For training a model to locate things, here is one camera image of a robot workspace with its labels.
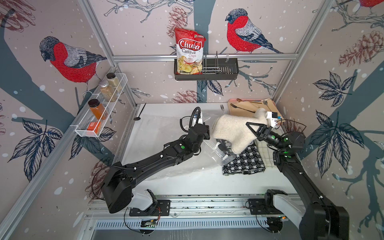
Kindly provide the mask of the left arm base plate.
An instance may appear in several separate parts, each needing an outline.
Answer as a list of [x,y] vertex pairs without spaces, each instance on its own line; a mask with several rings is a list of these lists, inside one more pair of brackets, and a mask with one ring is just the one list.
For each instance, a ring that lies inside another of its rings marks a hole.
[[138,208],[131,208],[129,216],[130,217],[169,216],[170,205],[171,205],[170,200],[157,200],[145,210],[140,210]]

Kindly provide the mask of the black white patterned scarf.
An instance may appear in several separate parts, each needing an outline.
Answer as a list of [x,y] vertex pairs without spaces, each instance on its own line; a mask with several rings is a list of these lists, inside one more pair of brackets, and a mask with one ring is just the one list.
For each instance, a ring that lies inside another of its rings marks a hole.
[[255,144],[249,145],[234,160],[229,161],[222,167],[223,175],[252,175],[262,173],[266,170],[264,162]]

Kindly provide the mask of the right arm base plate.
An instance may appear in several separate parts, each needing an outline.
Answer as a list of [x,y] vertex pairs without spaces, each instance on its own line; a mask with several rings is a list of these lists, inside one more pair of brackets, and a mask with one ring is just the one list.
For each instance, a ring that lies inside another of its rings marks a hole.
[[245,207],[250,210],[251,215],[282,215],[273,205],[268,204],[265,199],[248,199]]

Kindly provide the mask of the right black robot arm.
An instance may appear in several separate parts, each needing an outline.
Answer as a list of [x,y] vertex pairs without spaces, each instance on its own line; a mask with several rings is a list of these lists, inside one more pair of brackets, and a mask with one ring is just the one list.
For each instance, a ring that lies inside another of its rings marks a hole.
[[347,240],[350,218],[347,210],[329,200],[305,173],[297,152],[303,149],[305,135],[288,132],[280,136],[272,127],[247,122],[246,126],[258,141],[272,147],[275,166],[291,182],[300,196],[304,208],[293,203],[281,191],[268,190],[265,200],[295,224],[303,240]]

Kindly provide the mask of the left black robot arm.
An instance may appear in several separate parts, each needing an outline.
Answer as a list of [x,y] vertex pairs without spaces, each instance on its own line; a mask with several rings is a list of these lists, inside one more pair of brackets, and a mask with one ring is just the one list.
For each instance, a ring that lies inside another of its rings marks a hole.
[[166,144],[163,151],[139,162],[110,166],[101,190],[111,214],[127,207],[135,198],[133,189],[142,181],[169,167],[192,158],[201,148],[204,140],[210,139],[208,125],[196,124],[187,135]]

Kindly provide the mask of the cream checked cloth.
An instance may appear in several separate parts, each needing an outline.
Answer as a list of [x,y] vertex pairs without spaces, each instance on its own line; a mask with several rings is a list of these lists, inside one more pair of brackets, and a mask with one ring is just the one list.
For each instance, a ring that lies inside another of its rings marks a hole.
[[265,141],[254,140],[254,143],[255,143],[257,150],[261,156],[261,159],[263,161],[265,168],[266,169],[277,168],[276,165],[274,164],[274,160],[273,160],[274,150],[270,149],[267,146],[267,143]]

